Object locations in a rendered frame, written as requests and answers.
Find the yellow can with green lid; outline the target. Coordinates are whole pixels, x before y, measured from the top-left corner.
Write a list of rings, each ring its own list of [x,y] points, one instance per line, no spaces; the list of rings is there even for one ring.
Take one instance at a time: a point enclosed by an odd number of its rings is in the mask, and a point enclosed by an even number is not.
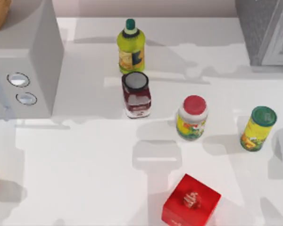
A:
[[[273,109],[267,106],[255,107],[241,135],[240,144],[250,152],[259,151],[277,121]]]

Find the yellow jar with red lid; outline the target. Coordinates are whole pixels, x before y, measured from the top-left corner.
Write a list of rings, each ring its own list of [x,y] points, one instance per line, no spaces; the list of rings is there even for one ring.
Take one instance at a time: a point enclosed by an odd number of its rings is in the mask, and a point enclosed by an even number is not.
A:
[[[176,129],[186,140],[196,140],[204,132],[208,117],[208,105],[205,99],[198,95],[185,98],[177,111]]]

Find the grey cabinet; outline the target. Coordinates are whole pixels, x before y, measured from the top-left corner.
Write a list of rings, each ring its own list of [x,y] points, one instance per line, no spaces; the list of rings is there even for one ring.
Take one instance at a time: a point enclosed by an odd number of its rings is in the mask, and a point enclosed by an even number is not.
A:
[[[283,0],[235,0],[252,66],[283,66]]]

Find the pale microwave oven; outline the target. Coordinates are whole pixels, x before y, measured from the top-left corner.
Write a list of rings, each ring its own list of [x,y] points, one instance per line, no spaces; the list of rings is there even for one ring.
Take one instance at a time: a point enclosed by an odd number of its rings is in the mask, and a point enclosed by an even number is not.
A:
[[[12,0],[0,29],[0,119],[49,118],[53,111],[64,46],[52,0]],[[20,88],[7,80],[23,73],[30,84]],[[23,105],[16,94],[30,92],[34,105]]]

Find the red box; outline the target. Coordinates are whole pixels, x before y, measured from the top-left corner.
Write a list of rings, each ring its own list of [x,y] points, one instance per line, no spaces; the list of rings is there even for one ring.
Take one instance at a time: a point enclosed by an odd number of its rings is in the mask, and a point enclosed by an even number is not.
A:
[[[206,226],[221,194],[185,174],[163,205],[161,219],[169,226]]]

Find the large microwave knob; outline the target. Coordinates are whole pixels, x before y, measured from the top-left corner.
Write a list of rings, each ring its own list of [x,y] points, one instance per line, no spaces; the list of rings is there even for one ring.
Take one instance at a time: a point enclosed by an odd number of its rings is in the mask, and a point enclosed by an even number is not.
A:
[[[8,82],[15,87],[26,87],[30,84],[30,79],[23,73],[10,73],[7,75]]]

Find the green bottle with green cap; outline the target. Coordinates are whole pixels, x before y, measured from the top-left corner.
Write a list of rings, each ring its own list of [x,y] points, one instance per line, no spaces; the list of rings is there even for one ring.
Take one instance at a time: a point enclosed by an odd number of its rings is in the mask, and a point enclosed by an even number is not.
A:
[[[136,27],[135,20],[127,19],[124,29],[117,37],[118,66],[122,74],[144,71],[145,42],[145,35]]]

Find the small microwave knob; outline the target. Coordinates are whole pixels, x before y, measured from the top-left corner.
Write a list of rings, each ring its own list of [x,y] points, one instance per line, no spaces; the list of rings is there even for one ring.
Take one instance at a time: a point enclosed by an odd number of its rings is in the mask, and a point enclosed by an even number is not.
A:
[[[16,99],[23,105],[34,105],[37,103],[37,97],[30,92],[16,94]]]

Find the dark red jar white lid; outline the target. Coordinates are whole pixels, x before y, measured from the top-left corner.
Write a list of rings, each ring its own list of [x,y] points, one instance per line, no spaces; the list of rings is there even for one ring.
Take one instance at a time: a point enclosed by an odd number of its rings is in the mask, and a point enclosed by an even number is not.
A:
[[[149,78],[142,72],[123,74],[122,89],[126,115],[131,119],[150,115],[151,94]]]

